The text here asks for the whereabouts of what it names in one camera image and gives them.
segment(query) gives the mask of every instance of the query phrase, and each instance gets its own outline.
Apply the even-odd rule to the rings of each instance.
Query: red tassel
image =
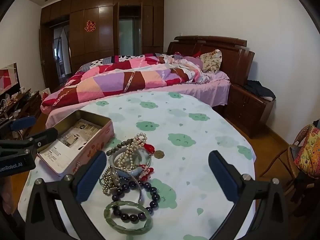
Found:
[[[145,143],[143,146],[149,153],[155,153],[155,148],[151,144]]]

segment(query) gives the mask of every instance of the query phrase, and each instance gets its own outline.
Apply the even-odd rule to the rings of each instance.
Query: wooden floor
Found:
[[[30,134],[40,132],[45,129],[45,123],[47,120],[47,116],[45,114],[41,114],[37,123],[32,128]],[[291,178],[287,170],[284,168],[283,164],[277,160],[271,169],[262,177],[260,178],[259,175],[267,168],[269,163],[272,161],[275,155],[277,155],[280,151],[286,149],[288,144],[283,141],[280,137],[278,137],[275,133],[273,133],[269,129],[265,129],[255,138],[250,139],[246,136],[241,130],[235,127],[252,145],[253,150],[256,154],[256,161],[255,161],[255,172],[256,172],[256,180],[271,180],[272,178],[278,178],[282,185],[284,185],[289,179]],[[284,163],[287,163],[286,154],[284,153],[281,156],[281,160]],[[17,204],[20,198],[20,194],[22,192],[23,186],[27,179],[28,173],[23,173],[17,175],[16,179],[14,180],[14,202]],[[294,209],[294,205],[290,202],[289,195],[286,199],[288,204],[288,211],[291,213]],[[301,224],[304,224],[305,218],[297,219],[294,216],[289,217],[289,224],[290,224],[290,238],[293,238],[298,235],[300,232],[300,228],[302,228]]]

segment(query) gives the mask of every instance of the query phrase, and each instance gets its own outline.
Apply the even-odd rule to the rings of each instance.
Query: wooden headboard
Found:
[[[219,49],[222,52],[220,70],[228,75],[232,83],[246,84],[254,52],[245,49],[247,41],[219,36],[178,36],[170,43],[167,54],[175,52],[192,56]]]

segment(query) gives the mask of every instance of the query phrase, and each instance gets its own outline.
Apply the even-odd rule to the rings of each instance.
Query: jade bangle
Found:
[[[144,212],[147,220],[143,228],[139,229],[131,229],[131,228],[125,228],[122,226],[117,225],[113,219],[111,218],[111,211],[110,209],[114,206],[131,206],[131,207],[136,207],[140,209],[142,212]],[[142,205],[137,204],[132,201],[115,201],[110,203],[108,206],[106,206],[106,209],[103,212],[104,218],[106,219],[106,222],[116,231],[118,231],[121,234],[127,234],[127,235],[142,235],[148,232],[152,228],[152,219],[151,215],[148,210],[146,210]]]

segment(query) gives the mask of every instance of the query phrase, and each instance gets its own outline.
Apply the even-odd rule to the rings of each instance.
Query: nightstand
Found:
[[[232,84],[225,118],[252,138],[266,124],[274,102],[275,100],[270,102]]]

